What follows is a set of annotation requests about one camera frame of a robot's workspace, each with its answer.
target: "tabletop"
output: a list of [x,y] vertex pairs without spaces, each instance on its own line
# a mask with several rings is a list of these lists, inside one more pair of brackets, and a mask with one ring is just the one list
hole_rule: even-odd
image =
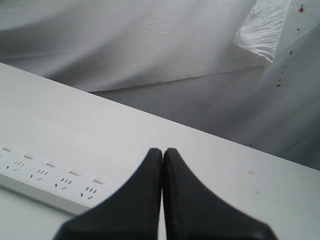
[[[177,148],[211,191],[268,223],[280,240],[320,235],[319,171],[2,63],[0,72],[0,142],[121,184],[149,148]],[[71,218],[4,189],[0,196],[2,239],[51,239]],[[166,239],[163,215],[159,239]]]

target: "power strip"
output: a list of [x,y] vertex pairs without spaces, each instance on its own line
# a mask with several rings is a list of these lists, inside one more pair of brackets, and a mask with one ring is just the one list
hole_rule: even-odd
[[107,199],[114,184],[112,179],[0,143],[0,187],[72,215]]

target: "white power strip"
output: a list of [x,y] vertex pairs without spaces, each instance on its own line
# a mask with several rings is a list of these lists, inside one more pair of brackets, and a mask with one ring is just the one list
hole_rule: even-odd
[[0,143],[0,187],[73,215],[114,193],[112,179]]

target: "white backdrop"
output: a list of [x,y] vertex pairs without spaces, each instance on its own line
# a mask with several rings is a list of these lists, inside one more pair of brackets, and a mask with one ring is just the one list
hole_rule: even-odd
[[320,169],[318,0],[3,0],[0,12],[5,64]]

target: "white table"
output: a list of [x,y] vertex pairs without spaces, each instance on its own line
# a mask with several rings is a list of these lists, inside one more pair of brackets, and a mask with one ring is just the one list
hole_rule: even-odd
[[[280,240],[320,236],[319,171],[4,64],[0,126],[1,142],[119,182],[149,148],[177,148],[209,189],[268,223]],[[51,239],[70,218],[3,189],[0,213],[1,239]],[[159,239],[165,239],[163,216]]]

